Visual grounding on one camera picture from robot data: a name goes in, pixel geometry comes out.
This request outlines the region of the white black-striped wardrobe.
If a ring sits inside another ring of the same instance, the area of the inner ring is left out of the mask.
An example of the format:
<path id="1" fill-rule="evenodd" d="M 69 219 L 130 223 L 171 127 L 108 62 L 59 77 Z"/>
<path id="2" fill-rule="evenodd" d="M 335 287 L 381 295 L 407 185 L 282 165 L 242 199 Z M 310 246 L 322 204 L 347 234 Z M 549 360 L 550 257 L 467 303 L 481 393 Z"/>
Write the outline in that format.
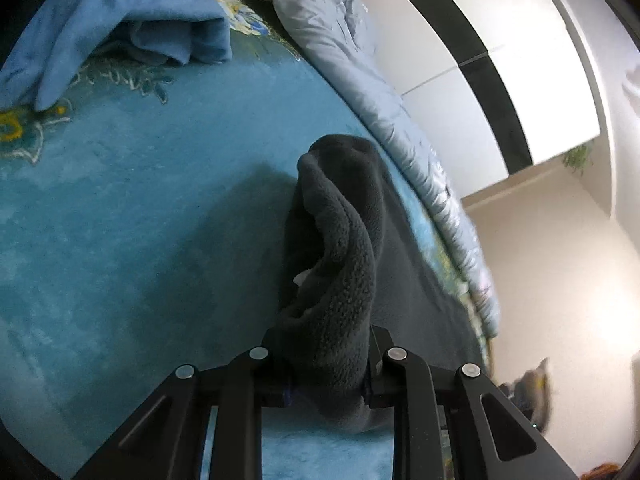
<path id="1" fill-rule="evenodd" d="M 595 138 L 597 109 L 552 0 L 362 0 L 375 59 L 461 196 Z"/>

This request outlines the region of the light blue floral quilt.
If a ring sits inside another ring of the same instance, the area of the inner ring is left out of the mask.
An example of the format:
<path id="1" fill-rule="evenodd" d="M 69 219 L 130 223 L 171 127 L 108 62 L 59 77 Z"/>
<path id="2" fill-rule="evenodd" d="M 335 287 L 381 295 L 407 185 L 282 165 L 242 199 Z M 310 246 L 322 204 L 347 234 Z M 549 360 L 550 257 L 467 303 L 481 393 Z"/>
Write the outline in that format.
<path id="1" fill-rule="evenodd" d="M 361 0 L 272 2 L 288 34 L 413 186 L 469 285 L 485 336 L 497 336 L 500 304 L 475 226 L 426 134 L 378 70 L 366 6 Z"/>

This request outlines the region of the pile of clothes on chair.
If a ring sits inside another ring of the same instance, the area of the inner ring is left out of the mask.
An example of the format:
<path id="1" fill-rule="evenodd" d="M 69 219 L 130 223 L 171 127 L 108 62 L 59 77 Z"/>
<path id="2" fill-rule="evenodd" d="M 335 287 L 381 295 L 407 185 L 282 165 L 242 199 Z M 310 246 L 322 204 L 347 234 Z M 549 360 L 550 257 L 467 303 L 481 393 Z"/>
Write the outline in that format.
<path id="1" fill-rule="evenodd" d="M 503 382 L 500 391 L 544 434 L 552 415 L 551 367 L 544 358 L 514 382 Z"/>

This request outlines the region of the teal floral bed blanket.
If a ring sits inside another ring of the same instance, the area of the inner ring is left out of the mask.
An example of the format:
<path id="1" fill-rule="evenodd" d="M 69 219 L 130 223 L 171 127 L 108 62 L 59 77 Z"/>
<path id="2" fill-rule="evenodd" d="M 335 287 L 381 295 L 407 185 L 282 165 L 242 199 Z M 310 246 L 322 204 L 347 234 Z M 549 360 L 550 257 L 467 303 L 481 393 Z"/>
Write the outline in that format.
<path id="1" fill-rule="evenodd" d="M 1 11 L 46 0 L 1 0 Z M 285 30 L 216 0 L 227 62 L 96 52 L 45 110 L 1 107 L 1 474 L 76 472 L 178 366 L 208 370 L 277 322 L 297 163 L 324 136 L 369 140 L 423 260 L 474 306 L 396 162 Z M 471 318 L 486 366 L 482 322 Z M 264 408 L 271 479 L 384 479 L 392 421 L 341 430 L 291 389 Z"/>

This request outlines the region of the blue fleece garment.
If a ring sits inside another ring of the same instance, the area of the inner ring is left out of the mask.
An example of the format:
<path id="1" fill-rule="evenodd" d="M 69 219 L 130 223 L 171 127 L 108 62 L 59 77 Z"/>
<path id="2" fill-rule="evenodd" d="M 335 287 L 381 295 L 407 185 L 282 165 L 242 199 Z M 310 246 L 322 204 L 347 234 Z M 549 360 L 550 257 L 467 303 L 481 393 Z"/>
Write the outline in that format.
<path id="1" fill-rule="evenodd" d="M 148 64 L 227 62 L 230 24 L 216 0 L 46 0 L 1 69 L 1 106 L 52 106 L 91 55 Z"/>

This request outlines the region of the black and white fleece jacket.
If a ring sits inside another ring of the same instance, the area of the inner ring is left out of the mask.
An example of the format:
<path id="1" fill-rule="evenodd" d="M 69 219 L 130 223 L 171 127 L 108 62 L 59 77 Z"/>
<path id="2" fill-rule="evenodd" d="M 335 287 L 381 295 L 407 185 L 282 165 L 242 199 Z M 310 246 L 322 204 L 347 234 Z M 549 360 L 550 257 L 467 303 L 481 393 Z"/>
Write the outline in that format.
<path id="1" fill-rule="evenodd" d="M 280 312 L 265 344 L 283 377 L 330 424 L 390 424 L 360 394 L 370 328 L 428 364 L 482 364 L 468 310 L 423 260 L 390 172 L 367 139 L 324 136 L 297 163 L 285 222 Z"/>

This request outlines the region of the green plant decoration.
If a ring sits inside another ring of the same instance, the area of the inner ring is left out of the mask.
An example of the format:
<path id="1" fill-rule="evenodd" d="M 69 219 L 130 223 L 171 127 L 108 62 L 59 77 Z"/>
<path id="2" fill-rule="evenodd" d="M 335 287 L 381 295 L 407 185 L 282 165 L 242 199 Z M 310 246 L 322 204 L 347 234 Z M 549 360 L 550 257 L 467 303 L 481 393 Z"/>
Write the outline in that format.
<path id="1" fill-rule="evenodd" d="M 574 174 L 583 174 L 592 163 L 593 143 L 591 140 L 565 152 L 562 157 L 563 166 Z"/>

